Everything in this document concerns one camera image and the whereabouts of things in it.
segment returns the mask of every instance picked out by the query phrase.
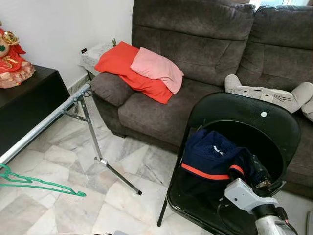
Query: sofa backrest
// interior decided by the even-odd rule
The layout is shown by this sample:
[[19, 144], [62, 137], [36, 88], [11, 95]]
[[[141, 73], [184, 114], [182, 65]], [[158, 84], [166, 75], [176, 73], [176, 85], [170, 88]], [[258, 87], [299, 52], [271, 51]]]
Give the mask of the sofa backrest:
[[172, 60], [184, 77], [223, 87], [236, 73], [254, 6], [224, 0], [134, 0], [132, 44]]
[[313, 82], [313, 7], [257, 10], [237, 75], [243, 85], [291, 91]]

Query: black cabinet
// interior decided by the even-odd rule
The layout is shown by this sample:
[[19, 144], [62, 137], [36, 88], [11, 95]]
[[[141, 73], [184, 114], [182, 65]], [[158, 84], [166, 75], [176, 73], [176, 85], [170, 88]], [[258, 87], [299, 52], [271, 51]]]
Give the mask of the black cabinet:
[[0, 89], [0, 156], [69, 97], [57, 70], [35, 69], [20, 86]]

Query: red stripe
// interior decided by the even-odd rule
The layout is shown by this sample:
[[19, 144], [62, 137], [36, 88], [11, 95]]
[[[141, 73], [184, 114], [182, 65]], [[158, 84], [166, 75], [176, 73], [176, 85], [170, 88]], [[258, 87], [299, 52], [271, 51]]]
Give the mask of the red stripe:
[[229, 180], [230, 177], [228, 175], [210, 175], [210, 174], [206, 174], [200, 170], [197, 170], [189, 165], [186, 165], [185, 163], [181, 163], [181, 167], [186, 169], [186, 170], [189, 170], [190, 172], [196, 174], [196, 175], [199, 175], [201, 177], [204, 177], [206, 179], [209, 179], [209, 180]]
[[240, 173], [242, 173], [243, 176], [245, 176], [244, 171], [243, 171], [242, 168], [241, 168], [240, 166], [238, 166], [238, 165], [231, 165], [231, 166], [229, 167], [229, 169], [235, 169], [235, 170], [239, 171]]

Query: green hanger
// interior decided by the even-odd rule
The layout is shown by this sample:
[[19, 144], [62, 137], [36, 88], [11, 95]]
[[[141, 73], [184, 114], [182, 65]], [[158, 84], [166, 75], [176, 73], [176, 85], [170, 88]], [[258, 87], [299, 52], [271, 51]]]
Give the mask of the green hanger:
[[[43, 180], [36, 179], [36, 178], [31, 178], [31, 177], [27, 177], [27, 176], [18, 175], [16, 173], [11, 172], [11, 169], [8, 166], [4, 165], [4, 164], [0, 164], [0, 167], [5, 168], [4, 174], [0, 174], [0, 177], [6, 179], [7, 181], [16, 182], [16, 183], [28, 183], [28, 184], [33, 183], [33, 181], [37, 181], [37, 182], [40, 182], [40, 183], [45, 184], [45, 185], [53, 185], [53, 186], [57, 186], [57, 187], [60, 187], [60, 188], [64, 188], [64, 189], [67, 189], [68, 191], [59, 190], [59, 189], [55, 189], [55, 188], [47, 188], [47, 187], [42, 187], [42, 186], [34, 186], [34, 185], [0, 184], [0, 187], [1, 186], [11, 186], [11, 187], [41, 188], [41, 189], [47, 189], [47, 190], [51, 190], [51, 191], [62, 192], [62, 193], [76, 195], [76, 196], [86, 197], [85, 193], [83, 193], [81, 191], [75, 192], [70, 187], [59, 185], [59, 184], [56, 184], [56, 183], [53, 183], [53, 182], [43, 181]], [[13, 179], [10, 179], [9, 178], [10, 175], [13, 175], [13, 176], [15, 176], [15, 177], [17, 177], [19, 179], [23, 179], [23, 180], [13, 180]]]

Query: gray sofa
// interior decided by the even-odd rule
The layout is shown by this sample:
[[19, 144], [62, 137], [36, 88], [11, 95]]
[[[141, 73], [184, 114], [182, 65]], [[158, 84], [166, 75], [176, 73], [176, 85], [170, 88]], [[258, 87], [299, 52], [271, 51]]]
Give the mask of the gray sofa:
[[[244, 85], [291, 91], [313, 81], [313, 7], [268, 6], [224, 0], [135, 0], [132, 44], [172, 60], [184, 73], [167, 105], [102, 73], [92, 90], [110, 130], [177, 151], [192, 107], [224, 91], [237, 74]], [[299, 149], [288, 167], [286, 189], [308, 197], [313, 187], [313, 123], [297, 112]]]

